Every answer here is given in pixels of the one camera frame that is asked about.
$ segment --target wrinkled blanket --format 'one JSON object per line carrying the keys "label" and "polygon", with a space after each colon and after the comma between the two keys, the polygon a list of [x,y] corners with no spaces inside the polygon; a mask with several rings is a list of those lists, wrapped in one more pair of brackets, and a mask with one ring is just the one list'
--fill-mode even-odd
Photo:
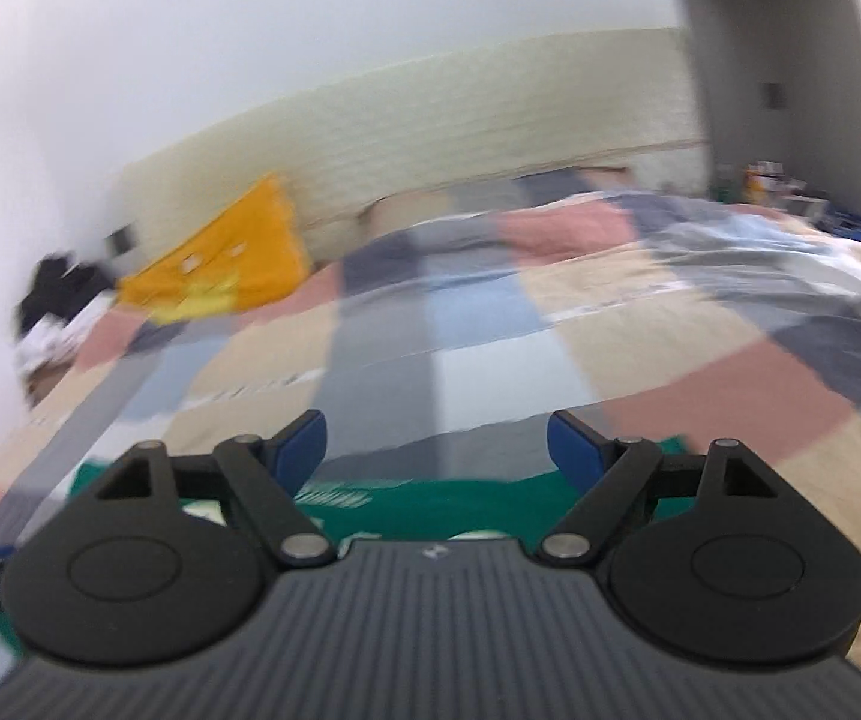
{"label": "wrinkled blanket", "polygon": [[246,314],[145,319],[104,317],[0,450],[0,543],[137,440],[205,452],[317,408],[318,480],[518,480],[553,469],[547,415],[573,408],[739,437],[861,549],[861,245],[781,215],[583,194],[388,234]]}

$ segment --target silver screw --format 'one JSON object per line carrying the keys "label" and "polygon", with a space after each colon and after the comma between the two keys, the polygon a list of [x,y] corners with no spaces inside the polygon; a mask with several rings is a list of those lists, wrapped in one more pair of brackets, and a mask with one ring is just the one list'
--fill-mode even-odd
{"label": "silver screw", "polygon": [[294,533],[280,544],[283,554],[294,560],[313,560],[321,557],[331,543],[319,533]]}
{"label": "silver screw", "polygon": [[590,541],[579,533],[554,533],[544,538],[542,547],[550,557],[566,560],[569,557],[584,557],[590,552]]}

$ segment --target patchwork fabric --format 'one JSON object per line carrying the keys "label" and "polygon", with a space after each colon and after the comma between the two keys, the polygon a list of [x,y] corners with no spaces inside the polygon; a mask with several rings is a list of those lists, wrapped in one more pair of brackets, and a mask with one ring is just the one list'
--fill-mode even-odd
{"label": "patchwork fabric", "polygon": [[738,437],[861,548],[861,247],[611,173],[387,202],[393,231],[245,314],[110,312],[0,449],[0,544],[138,440],[208,452],[317,408],[317,480],[513,481],[552,470],[547,415],[573,409],[606,435]]}

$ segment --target cream headboard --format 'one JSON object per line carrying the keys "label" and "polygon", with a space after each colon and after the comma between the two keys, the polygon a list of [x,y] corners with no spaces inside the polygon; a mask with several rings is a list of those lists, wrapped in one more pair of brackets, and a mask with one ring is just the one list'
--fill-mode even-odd
{"label": "cream headboard", "polygon": [[371,71],[213,125],[129,165],[119,186],[154,257],[275,170],[311,253],[329,258],[381,197],[562,162],[632,164],[647,186],[705,191],[681,33],[549,35]]}

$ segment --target bed sheet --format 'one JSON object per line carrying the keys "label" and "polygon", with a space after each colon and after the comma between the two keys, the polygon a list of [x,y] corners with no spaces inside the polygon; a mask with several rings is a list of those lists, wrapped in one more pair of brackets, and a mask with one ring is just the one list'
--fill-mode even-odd
{"label": "bed sheet", "polygon": [[246,314],[115,309],[0,450],[0,544],[84,459],[208,451],[308,408],[328,419],[317,480],[536,476],[565,408],[607,435],[739,437],[861,549],[861,245],[610,191],[392,232]]}

